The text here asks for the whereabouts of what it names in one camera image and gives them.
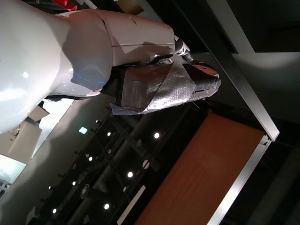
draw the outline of ceiling light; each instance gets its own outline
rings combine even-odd
[[[133,176],[133,173],[132,173],[132,172],[129,172],[129,173],[127,174],[127,176],[128,176],[129,178],[131,178],[131,177]]]
[[[159,138],[159,133],[155,133],[154,138]]]
[[[79,129],[79,132],[84,135],[84,134],[86,134],[86,132],[88,132],[88,130],[87,130],[87,128],[82,127],[82,128]]]
[[[107,210],[109,208],[109,204],[104,205],[104,209]]]
[[[24,77],[24,78],[28,78],[28,77],[29,77],[29,74],[28,74],[27,72],[24,72],[24,73],[23,73],[23,77]]]

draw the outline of metal beam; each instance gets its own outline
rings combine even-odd
[[[169,2],[190,26],[199,42],[209,50],[271,140],[276,140],[279,131],[228,51],[219,34],[219,25],[206,0],[170,0]]]
[[[260,143],[255,148],[254,152],[252,153],[251,157],[249,158],[249,160],[245,164],[244,168],[238,175],[237,179],[232,184],[231,188],[225,195],[224,199],[218,206],[217,210],[210,218],[208,225],[218,225],[221,223],[221,221],[223,220],[227,211],[230,209],[234,200],[239,195],[240,191],[244,187],[244,185],[247,182],[248,178],[250,177],[251,173],[255,169],[258,162],[261,160],[262,156],[264,155],[264,153],[266,152],[266,150],[270,144],[271,144],[271,141],[268,140],[267,136],[262,137]]]

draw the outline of silver metallic wrap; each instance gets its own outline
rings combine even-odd
[[[197,80],[196,85],[179,62],[129,67],[124,78],[121,107],[111,104],[112,112],[116,115],[147,114],[209,97],[218,90],[220,80],[205,76],[209,79]]]

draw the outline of spotlight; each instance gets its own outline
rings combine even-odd
[[[150,166],[150,163],[148,162],[148,160],[143,161],[142,167],[143,167],[144,169],[148,169],[149,166]]]
[[[154,138],[159,138],[159,133],[155,133]]]
[[[127,174],[127,176],[128,176],[129,178],[131,178],[131,177],[133,176],[133,173],[132,173],[132,172],[129,172],[129,173]]]
[[[109,208],[109,204],[104,205],[104,209],[107,210]]]

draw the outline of white wall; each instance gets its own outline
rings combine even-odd
[[[0,225],[22,225],[31,208],[41,206],[39,199],[51,193],[48,186],[60,181],[57,174],[68,170],[76,158],[74,151],[81,151],[91,138],[78,130],[96,128],[95,120],[107,115],[109,102],[114,99],[100,94],[72,104],[0,201]]]

